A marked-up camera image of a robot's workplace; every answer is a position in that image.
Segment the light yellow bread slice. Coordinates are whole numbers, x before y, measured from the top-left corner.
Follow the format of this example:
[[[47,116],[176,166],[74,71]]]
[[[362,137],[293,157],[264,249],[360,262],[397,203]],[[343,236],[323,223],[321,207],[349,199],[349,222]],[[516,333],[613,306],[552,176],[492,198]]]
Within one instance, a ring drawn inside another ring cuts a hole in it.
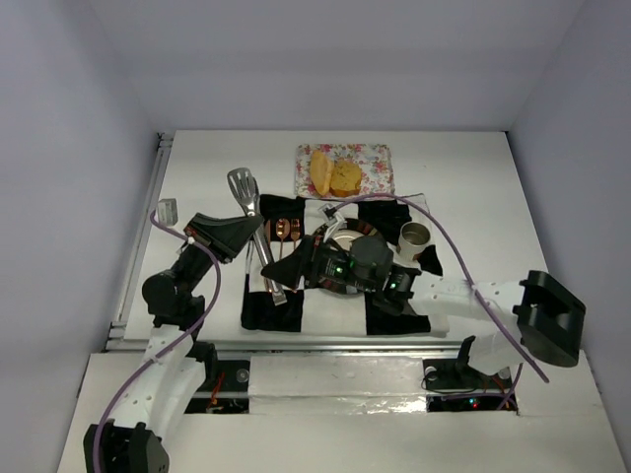
[[[312,152],[310,178],[318,195],[323,196],[329,191],[333,169],[334,161],[324,152],[320,150]]]

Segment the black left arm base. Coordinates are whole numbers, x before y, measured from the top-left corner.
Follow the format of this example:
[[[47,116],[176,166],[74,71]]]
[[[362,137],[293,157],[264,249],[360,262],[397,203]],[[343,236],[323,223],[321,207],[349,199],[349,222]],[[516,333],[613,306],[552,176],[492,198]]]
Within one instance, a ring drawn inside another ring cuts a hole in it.
[[[222,359],[211,343],[195,343],[187,356],[202,364],[205,378],[188,402],[186,414],[248,413],[248,359]]]

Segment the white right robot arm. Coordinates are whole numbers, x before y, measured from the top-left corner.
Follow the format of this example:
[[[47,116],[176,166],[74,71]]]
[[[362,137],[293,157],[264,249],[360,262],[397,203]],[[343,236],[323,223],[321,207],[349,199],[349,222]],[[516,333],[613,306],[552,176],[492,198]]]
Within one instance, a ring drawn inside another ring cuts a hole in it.
[[[522,362],[573,368],[579,352],[585,305],[550,274],[531,270],[517,282],[472,283],[400,266],[378,236],[360,236],[349,248],[307,236],[288,256],[265,265],[263,277],[287,288],[336,283],[372,297],[391,316],[456,316],[492,322],[489,335],[470,335],[458,359],[493,374]]]

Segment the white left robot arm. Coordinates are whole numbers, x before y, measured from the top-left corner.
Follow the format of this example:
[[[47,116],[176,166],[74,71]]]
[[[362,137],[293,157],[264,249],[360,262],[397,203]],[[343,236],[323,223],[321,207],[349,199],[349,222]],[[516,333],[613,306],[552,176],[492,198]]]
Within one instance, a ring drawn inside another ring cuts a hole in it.
[[[217,377],[217,352],[197,336],[213,300],[193,293],[209,270],[232,262],[263,222],[260,215],[216,219],[196,214],[181,233],[175,263],[145,280],[141,293],[153,327],[139,368],[88,427],[90,472],[166,472],[169,438],[193,394]]]

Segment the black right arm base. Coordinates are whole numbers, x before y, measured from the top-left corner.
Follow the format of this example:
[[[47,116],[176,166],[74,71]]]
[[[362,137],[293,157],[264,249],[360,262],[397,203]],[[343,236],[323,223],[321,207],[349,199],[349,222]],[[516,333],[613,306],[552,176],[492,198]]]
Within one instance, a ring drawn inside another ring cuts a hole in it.
[[[423,383],[436,393],[473,392],[485,386],[483,375],[469,365],[469,352],[474,336],[463,340],[454,359],[424,359]]]

